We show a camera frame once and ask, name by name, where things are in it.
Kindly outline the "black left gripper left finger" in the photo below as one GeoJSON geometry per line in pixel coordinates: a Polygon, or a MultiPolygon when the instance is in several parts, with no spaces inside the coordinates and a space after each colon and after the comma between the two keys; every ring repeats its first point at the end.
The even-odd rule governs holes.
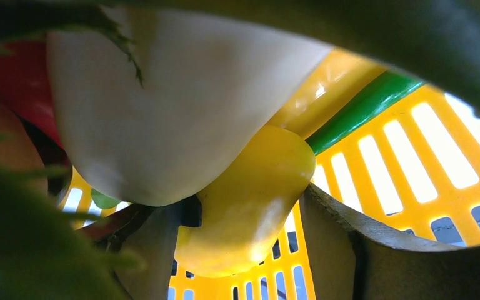
{"type": "Polygon", "coordinates": [[[127,299],[167,299],[181,205],[132,204],[79,230],[108,254],[133,254],[137,268],[112,267],[127,299]]]}

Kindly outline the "white toy radish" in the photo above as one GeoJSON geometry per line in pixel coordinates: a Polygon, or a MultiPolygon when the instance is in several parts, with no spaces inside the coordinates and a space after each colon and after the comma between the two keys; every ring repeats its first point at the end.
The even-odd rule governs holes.
{"type": "Polygon", "coordinates": [[[332,46],[221,17],[118,7],[142,71],[94,31],[51,32],[47,68],[64,150],[94,189],[165,206],[216,179],[332,46]]]}

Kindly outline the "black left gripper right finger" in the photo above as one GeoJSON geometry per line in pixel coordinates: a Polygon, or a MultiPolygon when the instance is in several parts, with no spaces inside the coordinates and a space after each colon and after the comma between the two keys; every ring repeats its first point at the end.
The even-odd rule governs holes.
{"type": "Polygon", "coordinates": [[[314,184],[299,202],[318,299],[480,299],[480,246],[398,231],[314,184]]]}

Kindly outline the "orange toy peach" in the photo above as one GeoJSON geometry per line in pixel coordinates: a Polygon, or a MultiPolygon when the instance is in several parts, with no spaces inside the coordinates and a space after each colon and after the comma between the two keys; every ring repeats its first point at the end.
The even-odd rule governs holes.
{"type": "Polygon", "coordinates": [[[0,169],[10,175],[44,169],[45,165],[22,122],[0,103],[0,169]]]}

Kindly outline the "yellow toy lemon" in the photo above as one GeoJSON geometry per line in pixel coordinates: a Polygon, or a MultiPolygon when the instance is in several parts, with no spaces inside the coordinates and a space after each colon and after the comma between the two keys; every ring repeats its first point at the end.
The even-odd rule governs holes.
{"type": "Polygon", "coordinates": [[[295,203],[314,175],[316,158],[298,134],[262,127],[233,163],[197,193],[199,227],[180,227],[174,258],[205,278],[246,272],[270,254],[295,203]]]}

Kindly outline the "red toy bell pepper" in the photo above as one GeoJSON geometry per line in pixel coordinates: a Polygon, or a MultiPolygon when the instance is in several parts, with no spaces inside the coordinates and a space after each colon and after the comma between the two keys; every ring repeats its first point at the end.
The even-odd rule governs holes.
{"type": "Polygon", "coordinates": [[[62,146],[54,119],[46,43],[12,42],[5,49],[11,53],[0,55],[0,101],[62,146]]]}

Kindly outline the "orange toy pineapple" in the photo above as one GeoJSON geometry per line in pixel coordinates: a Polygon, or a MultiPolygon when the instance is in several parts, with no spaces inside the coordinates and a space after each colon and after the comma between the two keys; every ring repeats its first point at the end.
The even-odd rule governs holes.
{"type": "MultiPolygon", "coordinates": [[[[131,63],[131,41],[103,11],[104,1],[0,1],[0,55],[5,44],[53,29],[93,30],[108,38],[131,63]]],[[[136,267],[135,255],[94,247],[71,221],[87,213],[60,211],[31,183],[58,177],[59,166],[15,171],[0,164],[0,299],[127,299],[113,266],[136,267]]]]}

